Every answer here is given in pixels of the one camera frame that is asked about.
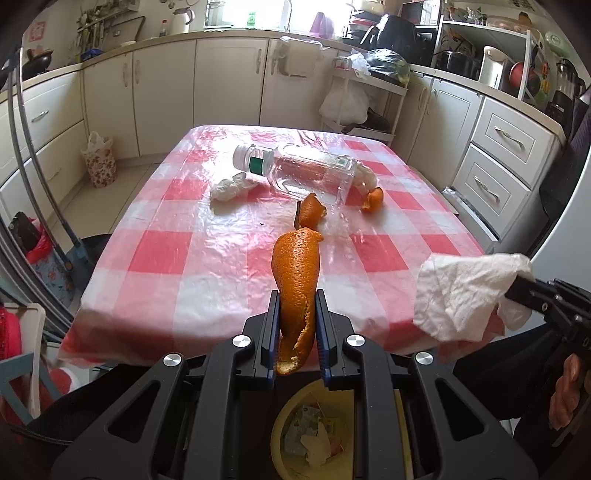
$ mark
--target countertop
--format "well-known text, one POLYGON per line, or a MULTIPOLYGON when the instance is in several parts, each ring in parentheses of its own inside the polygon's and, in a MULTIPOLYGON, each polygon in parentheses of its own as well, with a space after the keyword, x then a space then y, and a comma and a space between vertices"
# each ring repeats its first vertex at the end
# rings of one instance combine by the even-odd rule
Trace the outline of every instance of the countertop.
MULTIPOLYGON (((340 41, 336 40, 325 40, 323 38, 315 38, 309 37, 307 35, 300 35, 296 33, 289 33, 279 30, 257 30, 252 28, 225 28, 225 29, 215 29, 215 30, 206 30, 206 31, 198 31, 198 32, 190 32, 190 33, 183 33, 179 35, 167 35, 165 37, 158 37, 158 38, 150 38, 149 40, 144 40, 141 42, 134 43, 132 45, 128 45, 126 47, 116 48, 114 50, 110 50, 98 57, 93 59, 87 60, 83 63, 78 63, 75 65, 69 65, 67 67, 62 67, 60 69, 51 70, 49 72, 43 73, 41 75, 36 76, 30 80, 27 80, 23 83, 23 88, 27 89, 34 85, 37 85, 41 82, 46 82, 52 78, 58 77, 60 75, 65 75, 67 73, 75 72, 76 70, 81 70, 96 63, 99 63, 104 60, 108 60, 112 57, 116 57, 117 55, 121 55, 130 51, 139 50, 141 48, 152 47, 155 45, 162 45, 169 42, 175 41, 183 41, 183 40, 197 40, 201 38, 270 38, 270 39, 279 39, 284 35, 289 35, 290 37, 294 38, 303 38, 305 40, 318 40, 320 41, 325 47, 335 48, 340 51, 350 51, 351 46, 346 45, 340 41)), ((498 89, 489 87, 488 85, 484 85, 483 83, 477 82, 475 80, 462 77, 460 75, 456 75, 454 73, 445 72, 443 70, 433 69, 431 67, 423 67, 421 65, 411 65, 411 70, 417 73, 422 73, 425 75, 430 75, 436 78, 441 78, 443 80, 448 80, 453 83, 457 83, 459 85, 465 86, 469 89, 475 90, 477 92, 483 93, 486 96, 494 98, 499 102, 502 102, 511 108, 514 108, 523 115, 531 118, 535 122, 538 122, 543 127, 547 128, 550 132, 556 135, 560 142, 564 145, 566 143, 566 137, 564 136, 564 131, 560 124, 552 120, 549 116, 543 114, 538 109, 528 105, 525 102, 518 100, 517 98, 509 95, 508 93, 501 92, 498 89)), ((0 103, 7 99, 6 91, 0 93, 0 103)))
POLYGON ((540 112, 537 108, 528 105, 521 100, 518 100, 512 95, 508 93, 502 92, 493 87, 489 87, 484 83, 477 82, 476 80, 472 80, 461 75, 456 75, 455 73, 445 72, 444 70, 437 70, 432 69, 431 67, 423 67, 421 65, 411 65, 411 70, 417 73, 423 73, 425 75, 433 76, 436 78, 440 78, 442 80, 448 80, 453 83, 457 83, 458 85, 462 85, 469 89, 475 90, 477 92, 483 93, 486 96, 494 98, 505 105, 514 108, 520 113, 523 113, 525 116, 528 116, 533 121, 538 122, 542 127, 547 128, 550 130, 554 135, 558 137, 560 143, 564 145, 566 143, 566 137, 564 136, 564 131, 562 130, 561 125, 552 120, 548 115, 540 112))

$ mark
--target white tissue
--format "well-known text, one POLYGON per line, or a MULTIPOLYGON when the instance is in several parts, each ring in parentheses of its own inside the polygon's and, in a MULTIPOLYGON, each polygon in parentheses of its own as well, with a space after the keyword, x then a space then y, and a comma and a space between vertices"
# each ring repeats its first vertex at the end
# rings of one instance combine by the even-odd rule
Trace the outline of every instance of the white tissue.
POLYGON ((318 422, 318 435, 302 435, 301 444, 308 450, 306 460, 311 467, 324 465, 330 457, 330 439, 322 422, 318 422))
POLYGON ((440 342, 479 342, 498 304, 505 326, 517 330, 531 315, 504 297, 518 274, 534 279, 530 259, 520 254, 431 254, 418 273, 413 323, 440 342))
POLYGON ((242 171, 234 175, 231 180, 222 180, 214 185, 212 191, 209 192, 209 199, 227 202, 242 192, 252 190, 257 185, 258 183, 255 181, 247 179, 246 172, 242 171))
POLYGON ((355 175, 353 177, 353 185, 357 188, 365 184, 368 191, 373 190, 378 186, 378 178, 371 168, 366 167, 361 162, 357 162, 355 166, 355 175))

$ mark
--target bottle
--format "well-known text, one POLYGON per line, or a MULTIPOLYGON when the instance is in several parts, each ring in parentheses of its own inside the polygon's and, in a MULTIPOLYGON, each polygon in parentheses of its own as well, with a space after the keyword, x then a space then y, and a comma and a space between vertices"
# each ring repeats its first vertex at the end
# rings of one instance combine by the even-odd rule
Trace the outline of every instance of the bottle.
POLYGON ((233 164, 238 170, 266 177, 275 190, 293 199, 315 193, 325 205, 342 205, 357 160, 294 144, 275 149, 242 144, 234 151, 233 164))
POLYGON ((159 37, 166 36, 166 20, 162 20, 162 26, 160 27, 160 33, 158 34, 159 37))

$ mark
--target red checkered tablecloth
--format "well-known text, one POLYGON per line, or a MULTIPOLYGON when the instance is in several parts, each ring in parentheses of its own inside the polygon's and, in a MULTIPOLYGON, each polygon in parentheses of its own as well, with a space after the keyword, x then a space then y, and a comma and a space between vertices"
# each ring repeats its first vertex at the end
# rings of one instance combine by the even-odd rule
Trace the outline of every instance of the red checkered tablecloth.
MULTIPOLYGON (((248 194, 210 204, 211 186, 236 173, 232 153, 240 143, 313 145, 373 169, 384 208, 363 214, 355 188, 345 206, 329 207, 319 228, 318 288, 332 311, 390 351, 434 346, 413 326, 421 264, 431 252, 482 251, 395 153, 346 135, 206 126, 181 140, 130 205, 96 266, 60 357, 150 364, 172 351, 201 355, 241 332, 246 318, 267 311, 276 288, 272 248, 293 230, 296 205, 262 177, 248 194)), ((460 347, 447 345, 447 353, 460 347)))

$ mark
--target white kettle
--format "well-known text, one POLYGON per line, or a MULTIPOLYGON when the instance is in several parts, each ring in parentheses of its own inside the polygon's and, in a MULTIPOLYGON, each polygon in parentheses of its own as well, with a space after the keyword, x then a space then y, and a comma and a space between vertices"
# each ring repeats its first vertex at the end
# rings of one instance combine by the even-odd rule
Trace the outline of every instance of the white kettle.
POLYGON ((189 7, 177 8, 173 14, 173 23, 169 35, 187 33, 189 24, 194 20, 195 13, 189 7))

